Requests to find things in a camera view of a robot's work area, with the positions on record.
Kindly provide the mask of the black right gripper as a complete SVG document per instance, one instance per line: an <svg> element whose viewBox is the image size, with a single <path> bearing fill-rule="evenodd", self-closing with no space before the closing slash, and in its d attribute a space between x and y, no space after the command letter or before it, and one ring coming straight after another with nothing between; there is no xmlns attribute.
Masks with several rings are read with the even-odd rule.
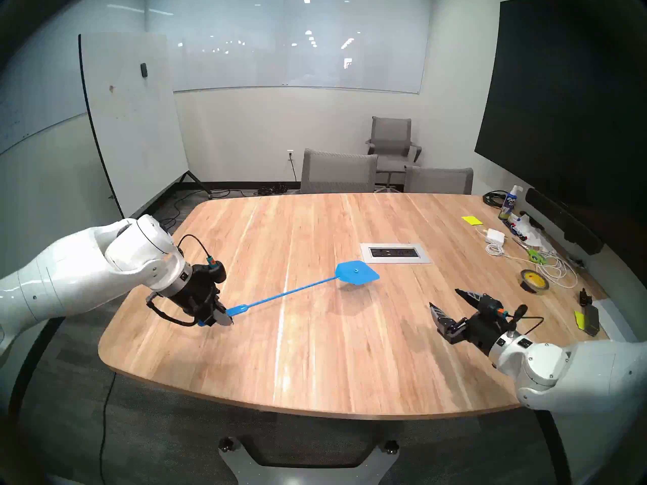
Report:
<svg viewBox="0 0 647 485"><path fill-rule="evenodd" d="M487 294L459 288L455 289L455 293L476 309L471 317L455 321L429 302L437 331L449 344L467 341L488 356L495 346L504 347L520 337L516 326L525 317L527 305L520 305L514 314L511 314L504 309L500 301Z"/></svg>

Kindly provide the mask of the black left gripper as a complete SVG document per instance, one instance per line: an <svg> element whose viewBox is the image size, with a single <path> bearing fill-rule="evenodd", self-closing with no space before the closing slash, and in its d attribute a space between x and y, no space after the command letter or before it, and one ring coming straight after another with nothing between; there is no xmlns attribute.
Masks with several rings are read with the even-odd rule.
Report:
<svg viewBox="0 0 647 485"><path fill-rule="evenodd" d="M228 327L233 319L219 300L216 284L226 280L226 270L221 261L210 259L208 264L186 263L180 275L167 288L167 298L196 318L199 323Z"/></svg>

